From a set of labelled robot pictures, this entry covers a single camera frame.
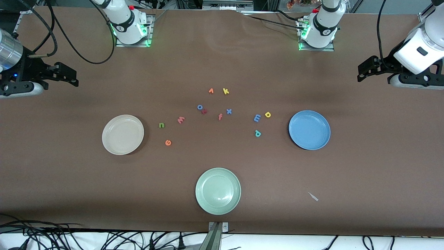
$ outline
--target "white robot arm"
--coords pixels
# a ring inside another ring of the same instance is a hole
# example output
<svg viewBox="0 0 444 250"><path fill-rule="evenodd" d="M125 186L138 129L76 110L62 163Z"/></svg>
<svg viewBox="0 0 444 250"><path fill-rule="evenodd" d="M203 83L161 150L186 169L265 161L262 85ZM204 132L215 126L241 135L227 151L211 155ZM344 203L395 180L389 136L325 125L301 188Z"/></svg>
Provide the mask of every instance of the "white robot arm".
<svg viewBox="0 0 444 250"><path fill-rule="evenodd" d="M358 82L372 75L392 73L395 87L444 89L441 74L444 57L444 0L432 0L435 11L417 25L407 38L379 59L371 56L358 66Z"/></svg>
<svg viewBox="0 0 444 250"><path fill-rule="evenodd" d="M108 16L114 33L123 44L135 44L147 36L147 15L127 6L125 0L92 0Z"/></svg>
<svg viewBox="0 0 444 250"><path fill-rule="evenodd" d="M315 48L323 48L334 39L337 25L345 13L343 0L324 0L318 13L308 15L309 27L301 35L308 45Z"/></svg>

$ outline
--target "power cord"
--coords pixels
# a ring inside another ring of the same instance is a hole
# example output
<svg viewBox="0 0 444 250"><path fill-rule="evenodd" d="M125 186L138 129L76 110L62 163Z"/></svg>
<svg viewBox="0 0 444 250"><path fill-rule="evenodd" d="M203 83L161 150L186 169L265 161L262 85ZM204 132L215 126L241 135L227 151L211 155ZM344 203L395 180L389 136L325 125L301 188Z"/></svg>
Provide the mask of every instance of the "power cord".
<svg viewBox="0 0 444 250"><path fill-rule="evenodd" d="M161 248L165 248L165 247L168 247L168 246L172 246L172 247L173 247L173 250L176 250L176 247L175 247L174 245L166 245L166 246L163 246L163 247L161 247Z"/></svg>
<svg viewBox="0 0 444 250"><path fill-rule="evenodd" d="M272 10L272 11L273 12L279 12L282 15L284 15L286 18L288 18L290 20L293 20L293 21L297 21L297 19L300 18L300 17L298 17L298 18L291 17L291 16L287 15L285 12L283 12L282 10L275 9L275 10Z"/></svg>
<svg viewBox="0 0 444 250"><path fill-rule="evenodd" d="M45 25L46 29L48 30L48 33L50 34L52 41L54 42L54 49L51 53L48 53L46 55L29 55L29 58L42 58L42 57L50 57L53 56L56 52L57 52L57 40L56 37L54 35L54 33L51 30L51 27L49 27L49 25L46 23L45 19L42 18L42 16L36 11L34 10L31 6L29 6L27 3L25 3L23 0L17 0L19 1L21 4L23 4L26 8L28 8L32 13L34 13L34 15L40 19L40 21L43 23L43 25Z"/></svg>
<svg viewBox="0 0 444 250"><path fill-rule="evenodd" d="M28 242L29 242L29 238L27 238L27 239L23 242L23 244L19 247L18 250L26 250L27 247L28 247Z"/></svg>
<svg viewBox="0 0 444 250"><path fill-rule="evenodd" d="M100 62L93 62L93 61L90 61L90 60L86 59L84 56L82 56L82 54L80 54L80 52L74 47L74 45L72 44L71 40L69 40L68 36L66 35L65 31L63 30L62 26L61 26L60 23L59 23L59 20L57 19L57 17L56 17L55 15L54 15L54 19L55 19L55 22L57 23L57 26L58 26L58 27L60 28L60 30L62 31L63 36L65 36L65 38L66 38L66 40L68 41L68 43L69 43L69 45L71 46L71 48L74 50L74 52L75 52L80 58L82 58L83 60L85 60L86 62L88 62L88 63L90 63L90 64L102 64L102 63L107 62L107 61L111 58L111 56L114 54L114 47L115 47L114 34L113 34L112 28L111 28L111 26L110 26L110 21L105 17L105 15L100 11L99 7L98 7L98 6L97 6L92 0L89 0L89 1L94 5L94 7L97 9L97 11L102 15L103 19L104 19L105 22L107 23L107 27L108 27L108 29L110 30L111 39L112 39L112 50L111 50L110 55L109 55L105 60L100 61Z"/></svg>
<svg viewBox="0 0 444 250"><path fill-rule="evenodd" d="M165 232L165 233L161 234L160 236L158 236L156 239L153 240L153 235L154 235L154 232L153 232L153 233L151 234L150 244L147 245L147 246L144 247L144 248L141 248L141 250L145 250L147 247L148 247L149 250L155 250L155 246L156 246L156 244L160 241L160 239L161 239L163 236L165 236L165 235L167 235L167 234L169 234L169 233L170 233L170 232Z"/></svg>
<svg viewBox="0 0 444 250"><path fill-rule="evenodd" d="M368 238L369 241L370 241L370 246L372 247L371 249L367 246L367 243L365 243L365 239L366 239L366 238ZM362 236L362 244L364 244L364 246L365 246L365 248L367 248L367 250L375 250L375 248L374 248L374 246L373 246L373 241L372 241L372 239L370 238L370 236L367 236L367 235Z"/></svg>
<svg viewBox="0 0 444 250"><path fill-rule="evenodd" d="M183 250L186 248L186 245L183 243L182 232L179 233L179 245L177 246L178 250Z"/></svg>
<svg viewBox="0 0 444 250"><path fill-rule="evenodd" d="M113 248L113 250L117 250L120 246L125 245L125 244L130 244L130 243L132 243L134 245L134 250L136 250L136 246L138 246L141 249L144 245L143 236L142 236L142 246L140 246L136 241L131 239L132 237L134 237L138 234L142 235L142 232L137 232L129 237L124 237L123 235L121 235L120 237L123 238L124 240L122 242L120 242L119 244L117 244Z"/></svg>
<svg viewBox="0 0 444 250"><path fill-rule="evenodd" d="M190 235L194 235L194 234L206 234L206 233L196 232L196 233L191 233L191 234L185 234L185 235L183 235L182 237L186 237L186 236L190 236ZM181 236L175 238L174 240L171 240L171 241L165 243L163 246L161 246L161 247L159 247L159 248L156 248L156 250L159 250L159 249L162 249L162 248L166 247L167 245L169 245L169 244L173 243L174 241L177 241L178 239L180 239L180 237L181 237Z"/></svg>
<svg viewBox="0 0 444 250"><path fill-rule="evenodd" d="M330 250L330 248L333 246L333 243L336 241L336 239L339 237L339 235L336 235L335 238L330 242L330 245L323 250Z"/></svg>
<svg viewBox="0 0 444 250"><path fill-rule="evenodd" d="M54 32L54 25L56 24L55 21L54 21L54 11L52 10L52 8L50 8L49 11L51 12L51 31ZM33 49L32 52L36 53L37 50L39 50L43 46L43 44L46 43L46 41L48 40L48 38L50 36L51 36L51 34L48 32L48 34L43 39L43 41L41 41L40 44L35 49Z"/></svg>
<svg viewBox="0 0 444 250"><path fill-rule="evenodd" d="M385 64L385 61L384 61L384 56L383 56L383 53L382 53L381 33L380 33L380 30L379 30L379 24L380 24L380 22L381 22L382 9L384 9L384 5L385 5L385 2L386 2L386 1L387 1L387 0L383 0L383 1L382 1L381 9L379 10L378 21L376 22L376 34L377 34L377 36L378 36L379 57L381 58L381 62L382 62L382 64L383 64L387 69L389 69L389 67Z"/></svg>
<svg viewBox="0 0 444 250"><path fill-rule="evenodd" d="M28 236L29 240L35 241L37 243L38 249L41 249L41 247L43 247L43 249L45 249L45 250L51 250L51 249L70 250L70 246L69 246L68 240L66 238L66 233L64 231L64 230L68 230L68 234L71 234L71 237L73 237L73 235L69 229L69 225L71 225L70 223L56 224L56 223L52 223L52 222L43 222L43 221L36 221L36 220L20 220L17 217L14 217L14 216L11 216L8 214L0 213L0 215L11 218L14 220L14 221L7 222L7 223L0 225L0 228L8 228L8 229L13 228L14 230L9 230L6 232L2 232L0 234L16 231L17 229L23 230L23 236ZM50 228L50 229L45 229L45 228L41 228L41 227L35 228L31 225L31 223L52 226L55 228ZM66 244L65 244L65 242L63 242L63 240L60 240L60 242L58 242L58 240L56 239L56 236L59 236L59 239L61 239L60 235L57 235L56 233L49 232L49 231L54 231L54 230L55 230L55 232L60 232L61 234L63 234ZM51 247L48 248L45 244L43 244L39 240L38 237L47 238L49 240L49 242L51 243Z"/></svg>
<svg viewBox="0 0 444 250"><path fill-rule="evenodd" d="M304 29L303 27L298 27L298 26L294 26L294 25L278 23L278 22L267 20L267 19L263 19L263 18L260 18L260 17L255 17L255 16L249 16L249 17L257 19L257 20L262 20L262 21L265 21L265 22L273 23L273 24L278 24L278 25L282 25L282 26L287 26L287 27L295 28L295 29Z"/></svg>
<svg viewBox="0 0 444 250"><path fill-rule="evenodd" d="M395 244L395 236L392 236L392 243L390 244L390 250L393 250L394 244Z"/></svg>

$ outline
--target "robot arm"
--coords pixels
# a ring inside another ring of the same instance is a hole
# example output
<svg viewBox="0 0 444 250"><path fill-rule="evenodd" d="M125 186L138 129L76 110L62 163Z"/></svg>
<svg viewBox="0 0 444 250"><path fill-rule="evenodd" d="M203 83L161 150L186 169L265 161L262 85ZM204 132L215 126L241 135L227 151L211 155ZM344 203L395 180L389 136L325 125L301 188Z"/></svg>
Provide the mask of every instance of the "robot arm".
<svg viewBox="0 0 444 250"><path fill-rule="evenodd" d="M147 36L143 26L147 15L134 7L128 7L125 0L92 0L108 16L114 33L123 44L135 44Z"/></svg>
<svg viewBox="0 0 444 250"><path fill-rule="evenodd" d="M327 46L337 31L339 20L345 13L343 0L324 0L318 13L311 13L307 19L311 24L301 39L315 48Z"/></svg>
<svg viewBox="0 0 444 250"><path fill-rule="evenodd" d="M16 37L0 29L0 99L33 96L48 89L45 80L65 81L78 87L77 72L61 62L50 66Z"/></svg>
<svg viewBox="0 0 444 250"><path fill-rule="evenodd" d="M372 75L392 73L395 87L444 89L444 0L433 0L435 11L417 25L407 38L382 61L372 56L358 66L358 82ZM429 67L436 66L431 72Z"/></svg>

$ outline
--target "black cable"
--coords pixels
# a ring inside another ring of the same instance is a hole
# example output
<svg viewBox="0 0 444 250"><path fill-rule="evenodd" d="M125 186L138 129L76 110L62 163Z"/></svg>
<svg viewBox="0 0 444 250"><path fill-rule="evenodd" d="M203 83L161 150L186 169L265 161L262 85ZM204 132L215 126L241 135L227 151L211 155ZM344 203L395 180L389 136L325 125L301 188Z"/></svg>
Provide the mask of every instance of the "black cable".
<svg viewBox="0 0 444 250"><path fill-rule="evenodd" d="M295 29L304 29L303 27L297 27L297 26L293 26L293 25L278 23L278 22L275 22L275 21L270 21L270 20L259 18L259 17L255 17L255 16L249 16L249 17L257 19L257 20L262 20L262 21L265 21L265 22L273 23L273 24L278 24L278 25L282 25L282 26L292 27L292 28L295 28Z"/></svg>
<svg viewBox="0 0 444 250"><path fill-rule="evenodd" d="M105 15L100 11L99 7L98 7L95 3L92 2L92 0L89 0L89 1L94 5L94 7L97 9L97 11L102 15L103 19L104 19L104 20L106 21L106 23L107 23L107 27L108 27L108 29L110 30L110 33L111 33L112 50L111 50L111 53L110 53L110 55L108 56L108 58L106 58L105 60L103 60L103 61L101 61L101 62L93 62L93 61L90 61L90 60L86 59L84 56L82 56L82 55L80 54L80 52L74 47L74 45L72 44L71 40L69 40L68 36L66 35L65 31L63 30L62 26L61 26L60 23L59 23L59 20L57 19L57 17L56 17L55 15L54 15L54 19L55 19L55 22L57 23L57 26L58 26L58 27L60 28L60 30L62 31L63 36L65 36L65 38L66 38L66 40L68 41L68 43L69 43L69 45L71 46L71 48L74 50L74 52L75 52L80 58L82 58L83 60L85 60L86 62L88 62L88 63L90 63L90 64L102 64L102 63L107 62L107 61L111 58L111 56L114 54L114 47L115 47L114 34L113 34L112 29L111 29L111 26L109 25L109 20L108 20L108 19L105 17Z"/></svg>
<svg viewBox="0 0 444 250"><path fill-rule="evenodd" d="M148 4L142 4L141 1L142 1L142 0L138 0L139 5L144 6L144 7L148 7L148 8L150 8L150 9L154 9L153 7L149 6Z"/></svg>
<svg viewBox="0 0 444 250"><path fill-rule="evenodd" d="M182 237L189 236L189 235L194 235L194 234L205 234L205 233L196 232L196 233L191 233L191 234L185 234L185 235L183 235ZM172 241L169 241L169 242L165 243L165 244L164 244L163 246L161 246L160 248L156 248L156 250L162 249L162 248L164 248L165 246L171 244L172 242L177 241L178 239L179 239L179 237L175 238L175 239L172 240Z"/></svg>
<svg viewBox="0 0 444 250"><path fill-rule="evenodd" d="M282 15L284 15L286 18L288 18L288 19L290 19L290 20L293 20L293 21L297 21L297 18L294 18L294 17L291 17L291 16L289 16L289 15L287 15L285 12L283 12L282 10L278 10L278 9L275 9L275 10L272 10L273 12L279 12L279 13L281 13Z"/></svg>
<svg viewBox="0 0 444 250"><path fill-rule="evenodd" d="M145 244L145 239L143 238L142 232L140 233L140 237L142 238L142 246Z"/></svg>
<svg viewBox="0 0 444 250"><path fill-rule="evenodd" d="M380 31L379 31L379 23L381 22L382 9L384 8L384 5L385 5L385 2L386 2L386 1L387 1L387 0L383 0L383 1L382 1L381 9L379 10L378 21L376 22L376 34L377 34L377 36L378 36L379 57L381 58L381 62L382 62L382 64L383 64L387 69L389 69L389 67L387 67L387 65L385 64L385 61L384 61L384 56L383 56L383 53L382 53L381 33L380 33Z"/></svg>
<svg viewBox="0 0 444 250"><path fill-rule="evenodd" d="M51 12L51 31L54 32L54 25L56 24L54 21L54 10L52 9L52 6L50 4L48 4L48 8L49 11ZM51 34L48 32L48 34L45 36L45 38L43 39L43 41L40 42L40 44L32 50L32 52L36 53L37 50L39 50L43 44L46 43L46 41L48 40L48 38L51 36Z"/></svg>
<svg viewBox="0 0 444 250"><path fill-rule="evenodd" d="M135 233L135 234L133 234L133 235L131 235L129 237L124 237L123 235L120 236L121 238L124 238L124 240L121 243L119 243L118 245L116 245L114 247L114 250L116 250L119 246L124 245L124 244L128 244L128 243L132 243L134 245L134 250L136 250L136 246L138 246L140 249L142 249L143 244L142 244L142 246L140 246L136 241L131 240L132 237L134 237L134 236L136 236L138 234L141 234L141 233L142 232L137 232L137 233Z"/></svg>
<svg viewBox="0 0 444 250"><path fill-rule="evenodd" d="M77 240L75 239L74 235L72 235L71 229L69 228L69 225L66 225L66 227L68 228L68 233L71 235L71 238L74 240L74 242L77 244L77 246L81 249L84 250L82 248L82 246L77 242Z"/></svg>
<svg viewBox="0 0 444 250"><path fill-rule="evenodd" d="M28 242L29 242L29 238L27 238L23 244L19 247L18 250L26 250L26 248L28 247Z"/></svg>
<svg viewBox="0 0 444 250"><path fill-rule="evenodd" d="M145 250L147 247L149 247L150 250L154 249L153 235L154 235L154 232L151 233L150 243L149 243L146 247L144 247L143 249L141 249L141 250Z"/></svg>
<svg viewBox="0 0 444 250"><path fill-rule="evenodd" d="M165 236L169 233L170 232L165 232L165 233L161 234L159 237L157 237L156 239L154 239L154 245L156 245L160 241L160 239L162 239L163 236Z"/></svg>
<svg viewBox="0 0 444 250"><path fill-rule="evenodd" d="M186 248L186 245L183 243L182 232L179 233L179 245L177 246L178 250L183 250Z"/></svg>
<svg viewBox="0 0 444 250"><path fill-rule="evenodd" d="M46 23L45 19L42 18L42 16L36 11L34 10L31 6L29 6L27 3L23 2L23 0L18 0L21 4L23 4L26 8L28 8L32 13L34 13L34 15L40 19L40 21L42 21L43 25L45 25L46 29L48 30L49 34L52 37L52 41L54 42L54 49L51 53L46 54L45 56L42 57L50 57L52 55L54 55L57 52L57 41L56 41L56 37L54 35L54 33L51 30L51 27L49 27L49 25Z"/></svg>
<svg viewBox="0 0 444 250"><path fill-rule="evenodd" d="M167 246L172 246L172 247L173 247L173 250L176 250L176 247L175 247L174 245L166 245L166 246L162 246L161 248L158 248L158 250L159 250L159 249L162 249L162 248L165 248L165 247L167 247Z"/></svg>
<svg viewBox="0 0 444 250"><path fill-rule="evenodd" d="M108 232L108 236L109 234L113 234L113 236L111 238L105 241L105 243L103 244L103 246L100 248L100 250L105 250L114 240L116 240L117 238L121 237L122 235L124 235L126 232L120 232L120 233L112 233L112 232Z"/></svg>
<svg viewBox="0 0 444 250"><path fill-rule="evenodd" d="M49 248L45 248L44 250L51 250L51 249L71 250L71 249L67 249L67 248L64 248L64 247L56 247L56 246L52 246L52 247L49 247Z"/></svg>
<svg viewBox="0 0 444 250"><path fill-rule="evenodd" d="M41 241L38 240L37 237L40 236L40 235L44 236L44 237L46 237L47 239L50 240L50 242L51 242L51 249L59 249L59 250L61 250L61 249L66 249L66 250L71 249L70 246L69 246L69 242L68 242L68 240L66 238L66 235L63 232L63 229L66 229L65 227L67 227L68 232L71 233L70 230L69 230L69 225L71 223L56 224L56 223L52 223L52 222L43 222L43 221L36 221L36 220L19 220L18 218L14 217L14 216L11 216L11 215L1 214L1 213L0 213L0 215L7 216L7 217L15 219L15 221L7 222L7 223L4 223L4 224L0 225L0 228L12 227L12 228L21 228L21 229L23 229L24 230L23 231L23 235L24 236L28 236L29 239L32 239L33 241L37 242L37 246L38 246L39 249L40 249L40 246L42 246L44 249L48 249ZM52 233L50 235L46 231L54 230L55 228L43 230L43 229L40 229L40 228L33 227L31 225L31 223L38 223L38 224L55 226L58 229L58 231L60 231L61 234L58 234L58 232L54 232L54 233ZM66 244L65 244L65 242L63 242L63 239L61 238L61 235L63 235ZM58 240L61 241L63 246L60 246L58 244L58 242L57 242Z"/></svg>
<svg viewBox="0 0 444 250"><path fill-rule="evenodd" d="M368 238L369 239L369 241L370 241L370 245L371 245L371 249L367 246L367 244L365 243L365 238ZM373 247L373 241L372 241L372 239L370 238L370 236L362 236L362 244L364 244L364 246L365 246L365 248L367 248L367 250L375 250L375 248Z"/></svg>
<svg viewBox="0 0 444 250"><path fill-rule="evenodd" d="M324 250L330 250L330 248L333 246L333 243L336 241L336 239L339 237L339 235L336 235L335 238L330 242L330 245L325 248Z"/></svg>
<svg viewBox="0 0 444 250"><path fill-rule="evenodd" d="M395 236L392 236L392 244L390 244L390 250L393 250L393 245L395 244Z"/></svg>
<svg viewBox="0 0 444 250"><path fill-rule="evenodd" d="M9 230L9 231L4 231L4 232L0 232L0 234L7 234L7 233L14 233L17 231L22 231L23 229L14 229L14 230Z"/></svg>

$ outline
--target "brown table surface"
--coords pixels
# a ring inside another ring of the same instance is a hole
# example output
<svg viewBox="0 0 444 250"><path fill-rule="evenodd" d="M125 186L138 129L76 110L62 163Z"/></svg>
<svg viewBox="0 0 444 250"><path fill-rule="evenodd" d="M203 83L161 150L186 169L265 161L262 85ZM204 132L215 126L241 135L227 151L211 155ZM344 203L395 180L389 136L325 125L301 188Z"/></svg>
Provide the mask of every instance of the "brown table surface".
<svg viewBox="0 0 444 250"><path fill-rule="evenodd" d="M82 54L108 56L97 10L54 9ZM229 221L246 233L443 235L443 92L394 88L388 75L357 83L357 66L378 53L376 19L344 15L336 51L308 52L298 51L292 28L234 11L169 11L150 48L116 48L103 65L82 61L55 28L59 50L44 61L77 70L80 86L50 82L40 96L1 101L0 211L105 229L205 231ZM383 16L385 54L416 24L414 15ZM31 49L47 34L34 15L18 33ZM305 109L330 123L317 151L288 134ZM270 119L253 121L267 111ZM121 114L138 117L146 133L134 153L116 156L101 135ZM194 195L214 167L242 185L239 205L223 216L207 214Z"/></svg>

